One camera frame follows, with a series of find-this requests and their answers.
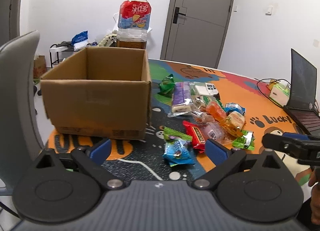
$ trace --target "laptop screen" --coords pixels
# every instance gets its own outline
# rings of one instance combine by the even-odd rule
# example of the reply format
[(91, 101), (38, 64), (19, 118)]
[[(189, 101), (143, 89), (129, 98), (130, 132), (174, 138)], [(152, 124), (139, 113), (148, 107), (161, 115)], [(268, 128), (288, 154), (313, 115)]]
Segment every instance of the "laptop screen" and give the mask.
[(298, 52), (291, 49), (291, 88), (289, 107), (314, 110), (317, 69)]

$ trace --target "door handle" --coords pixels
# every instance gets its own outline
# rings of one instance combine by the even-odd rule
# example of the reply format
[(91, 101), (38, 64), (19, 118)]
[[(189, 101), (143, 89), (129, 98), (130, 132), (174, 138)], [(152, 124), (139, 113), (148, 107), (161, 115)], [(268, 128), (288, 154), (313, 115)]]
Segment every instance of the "door handle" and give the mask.
[(173, 15), (173, 21), (172, 21), (172, 23), (174, 23), (174, 24), (177, 23), (177, 21), (178, 21), (178, 16), (179, 16), (179, 15), (186, 16), (186, 14), (179, 13), (179, 10), (180, 10), (180, 7), (176, 7), (176, 8), (174, 9), (174, 15)]

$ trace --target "laptop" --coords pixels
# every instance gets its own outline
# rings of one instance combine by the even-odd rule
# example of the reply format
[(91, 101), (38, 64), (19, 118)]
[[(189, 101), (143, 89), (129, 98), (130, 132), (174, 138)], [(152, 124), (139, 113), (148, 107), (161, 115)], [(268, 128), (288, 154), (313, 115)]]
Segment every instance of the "laptop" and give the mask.
[(315, 107), (317, 69), (291, 49), (290, 97), (284, 111), (309, 135), (320, 136), (320, 117)]

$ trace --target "large plastic oil bottle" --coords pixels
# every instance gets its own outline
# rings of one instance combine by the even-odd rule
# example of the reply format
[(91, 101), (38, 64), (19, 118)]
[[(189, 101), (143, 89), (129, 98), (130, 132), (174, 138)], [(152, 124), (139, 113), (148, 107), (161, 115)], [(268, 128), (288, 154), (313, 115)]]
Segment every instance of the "large plastic oil bottle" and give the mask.
[(147, 0), (125, 0), (120, 6), (117, 47), (145, 49), (151, 6)]

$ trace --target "red candy wrapper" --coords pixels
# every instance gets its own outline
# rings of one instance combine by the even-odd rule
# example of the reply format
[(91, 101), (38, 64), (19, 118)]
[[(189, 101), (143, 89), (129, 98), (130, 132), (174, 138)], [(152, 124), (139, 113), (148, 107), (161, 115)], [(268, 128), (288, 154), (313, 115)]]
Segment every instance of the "red candy wrapper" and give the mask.
[(183, 121), (182, 124), (186, 128), (187, 135), (192, 136), (192, 147), (194, 149), (198, 149), (200, 153), (203, 153), (206, 139), (201, 133), (198, 125), (192, 124), (188, 121)]

